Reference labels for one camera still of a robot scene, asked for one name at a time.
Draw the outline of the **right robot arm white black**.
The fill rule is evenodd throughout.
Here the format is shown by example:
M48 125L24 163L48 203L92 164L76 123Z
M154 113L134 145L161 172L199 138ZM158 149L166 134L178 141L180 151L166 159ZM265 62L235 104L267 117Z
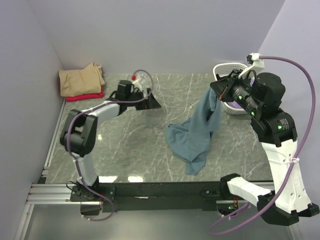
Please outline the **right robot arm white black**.
M230 200L239 196L257 207L262 219L271 225L290 226L300 217L319 214L319 206L308 197L299 160L294 157L298 135L293 118L280 108L286 91L279 76L251 71L239 78L240 71L232 70L226 76L215 75L210 87L224 103L235 101L247 112L251 127L267 155L274 190L248 182L237 173L220 179L219 193Z

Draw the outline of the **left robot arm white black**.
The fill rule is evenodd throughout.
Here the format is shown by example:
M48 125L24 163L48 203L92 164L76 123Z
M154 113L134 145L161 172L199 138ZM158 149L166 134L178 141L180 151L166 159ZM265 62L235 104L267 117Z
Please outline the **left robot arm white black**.
M142 77L135 75L131 80L120 80L117 90L101 104L85 110L72 109L68 113L59 141L74 162L78 174L77 191L82 192L88 201L94 201L100 195L99 176L91 155L96 144L97 128L131 107L137 111L161 108L152 94L152 88Z

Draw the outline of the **blue t shirt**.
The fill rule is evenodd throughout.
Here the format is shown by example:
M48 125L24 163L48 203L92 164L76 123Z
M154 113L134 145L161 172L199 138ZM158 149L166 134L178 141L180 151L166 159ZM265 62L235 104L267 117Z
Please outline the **blue t shirt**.
M172 154L185 162L185 173L197 175L206 164L211 139L221 124L221 103L209 87L194 113L182 123L169 124L165 141Z

